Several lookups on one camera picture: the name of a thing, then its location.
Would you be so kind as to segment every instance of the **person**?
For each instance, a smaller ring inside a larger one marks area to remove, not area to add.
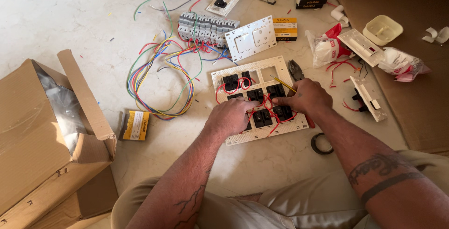
[[[120,196],[113,229],[449,228],[449,159],[395,152],[332,109],[318,82],[303,79],[273,103],[308,114],[343,167],[279,190],[240,198],[205,191],[218,149],[246,128],[243,97],[217,105],[190,147],[160,178]]]

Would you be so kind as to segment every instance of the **red and white plastic bag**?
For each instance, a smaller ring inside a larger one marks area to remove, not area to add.
[[[384,48],[385,59],[379,62],[379,68],[396,75],[399,82],[412,82],[416,75],[429,73],[432,70],[424,65],[423,60],[402,52],[396,48]]]
[[[341,23],[319,37],[316,37],[313,32],[306,30],[305,36],[307,36],[313,54],[313,68],[321,67],[343,55],[348,56],[351,54],[351,51],[344,48],[337,38],[340,33]]]

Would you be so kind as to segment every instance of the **screwdriver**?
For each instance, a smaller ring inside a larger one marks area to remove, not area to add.
[[[291,91],[293,91],[294,93],[296,93],[296,90],[294,90],[293,88],[291,88],[288,84],[284,83],[282,80],[280,80],[277,77],[274,77],[272,75],[270,75],[272,78],[274,78],[274,80],[278,81],[279,83],[285,85],[285,87],[289,88]],[[307,120],[307,124],[309,124],[310,128],[314,129],[315,128],[315,123],[313,122],[313,120],[307,116],[306,114],[304,114],[304,116],[306,117]]]

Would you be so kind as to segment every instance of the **switch board plate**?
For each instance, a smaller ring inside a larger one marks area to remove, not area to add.
[[[206,7],[206,11],[209,11],[214,14],[219,14],[222,16],[227,16],[239,0],[223,0],[224,2],[228,3],[225,8],[220,8],[216,5],[214,5],[215,1],[216,0],[212,0],[212,2],[209,4],[209,6]]]
[[[337,37],[371,67],[378,65],[385,58],[384,51],[356,29],[351,29]]]
[[[363,99],[363,102],[365,103],[365,105],[367,105],[369,112],[371,112],[371,114],[373,115],[374,119],[376,120],[376,122],[379,122],[383,119],[386,119],[387,113],[382,109],[374,109],[374,107],[371,105],[371,102],[368,100],[369,99],[369,94],[368,92],[365,90],[365,88],[373,88],[371,86],[370,83],[368,83],[365,78],[355,78],[353,76],[350,76],[351,81],[354,83],[357,91],[359,92],[360,96]]]
[[[225,37],[233,62],[277,45],[271,15],[230,31],[225,34]]]
[[[250,88],[247,90],[243,90],[240,88],[234,94],[243,93],[243,97],[245,98],[245,100],[248,100],[246,92],[255,90],[255,89],[262,89],[264,94],[267,95],[266,88],[268,86],[275,85],[275,84],[279,83],[276,80],[264,81],[261,70],[265,69],[265,68],[269,68],[269,67],[275,67],[276,73],[278,74],[278,78],[280,80],[284,81],[285,83],[287,83],[289,86],[293,86],[290,75],[288,73],[287,65],[285,64],[285,60],[282,56],[278,56],[278,57],[273,57],[273,58],[269,58],[269,59],[256,61],[256,62],[248,63],[245,65],[229,68],[229,69],[222,70],[222,71],[212,72],[211,76],[212,76],[212,81],[214,83],[214,89],[215,89],[214,93],[216,92],[216,89],[222,84],[222,81],[221,81],[222,77],[229,76],[232,74],[238,74],[239,78],[241,78],[242,72],[255,71],[255,72],[257,72],[257,76],[259,77],[260,83],[251,85]],[[288,88],[284,86],[284,90],[285,90],[285,93],[287,94]],[[217,93],[217,99],[220,103],[227,101],[228,95],[229,94],[224,93],[223,90],[220,89]],[[261,106],[261,107],[256,107],[254,110],[259,111],[261,109],[265,109],[265,108],[263,106]],[[268,134],[270,133],[270,131],[277,124],[276,119],[274,117],[272,117],[271,120],[273,122],[272,125],[256,129],[255,124],[254,124],[254,119],[251,117],[250,123],[251,123],[252,129],[248,130],[248,131],[243,131],[243,133],[241,133],[241,134],[236,134],[236,135],[228,137],[225,141],[225,144],[227,146],[231,146],[231,145],[236,145],[236,144],[244,143],[244,142],[251,141],[251,140],[258,140],[258,139],[266,138],[268,136]],[[291,120],[289,122],[285,122],[285,123],[280,123],[278,128],[276,128],[276,130],[274,130],[274,132],[270,136],[293,132],[293,131],[301,130],[301,129],[306,129],[308,127],[309,126],[307,124],[307,120],[306,120],[304,114],[298,113],[293,120]]]

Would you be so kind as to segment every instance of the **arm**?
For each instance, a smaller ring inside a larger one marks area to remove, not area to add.
[[[239,97],[216,106],[204,129],[162,175],[127,229],[193,228],[218,149],[228,136],[246,129],[245,113],[258,103]]]
[[[332,109],[318,82],[303,79],[297,92],[273,99],[308,114],[326,134],[349,182],[382,228],[446,228],[449,197],[390,147]]]

